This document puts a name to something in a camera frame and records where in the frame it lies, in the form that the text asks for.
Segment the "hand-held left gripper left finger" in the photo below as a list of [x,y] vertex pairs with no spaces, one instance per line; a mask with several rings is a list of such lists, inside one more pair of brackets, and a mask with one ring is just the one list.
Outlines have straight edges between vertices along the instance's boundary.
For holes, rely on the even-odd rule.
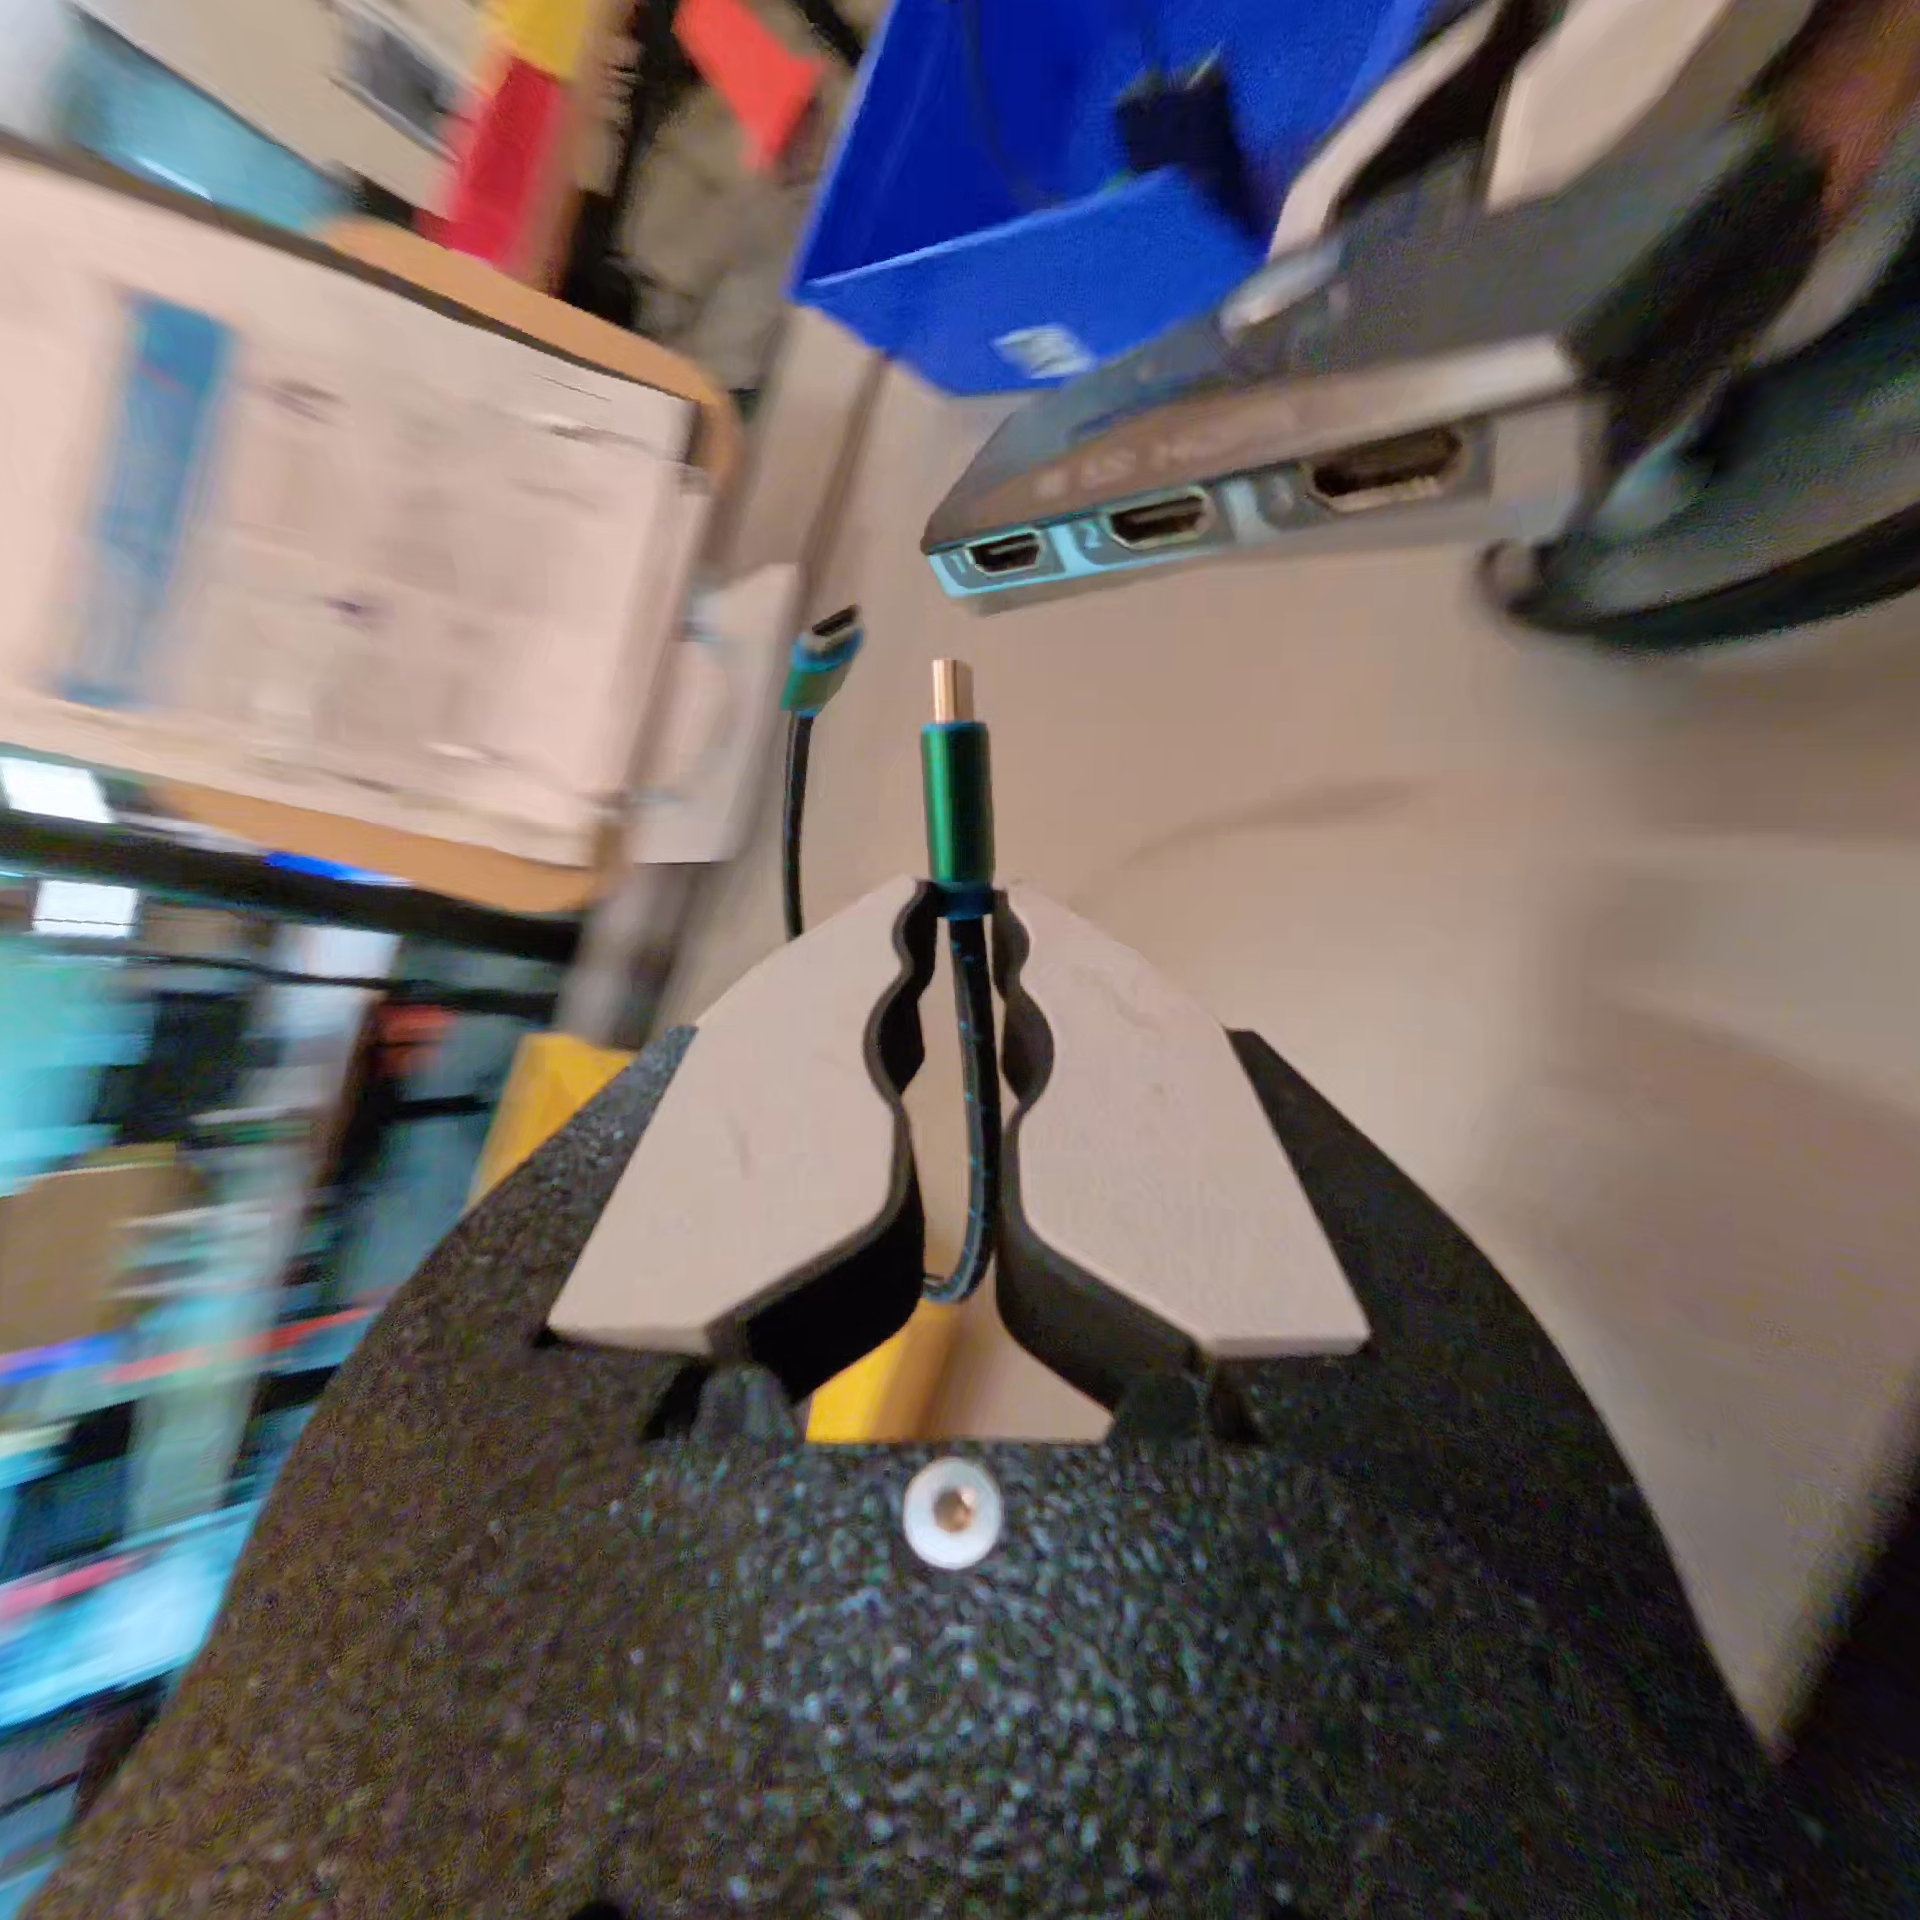
[[751,1361],[799,1401],[922,1297],[906,1087],[927,886],[893,877],[693,1026],[547,1322],[576,1346]]

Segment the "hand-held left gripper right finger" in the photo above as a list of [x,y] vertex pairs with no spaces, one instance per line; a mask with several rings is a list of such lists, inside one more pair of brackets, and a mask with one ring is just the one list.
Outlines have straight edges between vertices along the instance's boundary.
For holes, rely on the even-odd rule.
[[1230,1030],[1035,886],[991,926],[996,1309],[1109,1412],[1142,1383],[1348,1357],[1371,1326]]

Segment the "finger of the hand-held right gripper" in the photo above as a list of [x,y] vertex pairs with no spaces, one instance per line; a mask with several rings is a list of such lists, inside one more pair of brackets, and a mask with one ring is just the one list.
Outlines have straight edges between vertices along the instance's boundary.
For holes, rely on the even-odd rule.
[[1776,71],[1805,1],[1568,5],[1519,61],[1485,180],[1512,263],[1498,316],[1554,335],[1644,449],[1760,344],[1812,273],[1823,162]]
[[1412,113],[1477,57],[1502,8],[1502,1],[1464,6],[1346,112],[1286,190],[1267,258],[1306,249],[1333,223],[1341,193],[1360,177],[1366,162],[1386,152],[1388,142],[1411,124]]

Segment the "yellow plastic bin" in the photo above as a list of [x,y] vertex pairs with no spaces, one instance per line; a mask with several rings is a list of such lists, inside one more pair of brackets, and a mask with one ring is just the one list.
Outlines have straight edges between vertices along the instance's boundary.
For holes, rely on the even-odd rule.
[[[542,1142],[605,1089],[635,1053],[555,1030],[516,1042],[470,1177],[467,1209],[491,1194]],[[960,1309],[922,1300],[906,1326],[812,1397],[812,1445],[916,1441],[931,1434]]]

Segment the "dark video switch box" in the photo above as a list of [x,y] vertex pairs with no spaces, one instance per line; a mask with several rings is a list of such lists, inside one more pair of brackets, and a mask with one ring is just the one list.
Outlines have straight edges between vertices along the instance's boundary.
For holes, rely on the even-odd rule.
[[1574,396],[1568,302],[1428,180],[1271,256],[1195,320],[1021,399],[931,512],[955,600],[1062,592],[1491,484],[1492,423]]

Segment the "blue plastic bin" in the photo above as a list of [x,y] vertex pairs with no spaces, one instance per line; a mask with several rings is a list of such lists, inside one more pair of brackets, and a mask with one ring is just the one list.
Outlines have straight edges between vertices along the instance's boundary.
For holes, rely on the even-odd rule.
[[[790,296],[952,396],[1028,392],[1212,308],[1267,258],[1308,157],[1464,5],[896,1]],[[1226,95],[1238,209],[1123,106]]]

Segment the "orange traffic cone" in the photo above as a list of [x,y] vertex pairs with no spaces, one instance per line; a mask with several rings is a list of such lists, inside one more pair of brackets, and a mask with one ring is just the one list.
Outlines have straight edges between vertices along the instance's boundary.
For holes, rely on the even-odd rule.
[[675,33],[731,112],[747,164],[779,170],[821,97],[822,61],[787,45],[747,1],[678,1]]

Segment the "cardboard document stand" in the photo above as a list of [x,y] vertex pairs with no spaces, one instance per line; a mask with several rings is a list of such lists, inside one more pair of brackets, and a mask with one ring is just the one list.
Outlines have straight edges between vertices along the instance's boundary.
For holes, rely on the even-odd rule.
[[626,840],[735,404],[386,223],[4,134],[4,756],[510,914]]

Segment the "red plastic bin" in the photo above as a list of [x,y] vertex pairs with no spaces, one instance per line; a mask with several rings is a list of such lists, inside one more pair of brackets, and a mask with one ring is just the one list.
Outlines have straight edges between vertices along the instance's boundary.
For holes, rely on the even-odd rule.
[[520,279],[538,263],[567,106],[567,84],[540,61],[494,61],[455,119],[438,204],[416,215],[416,232]]

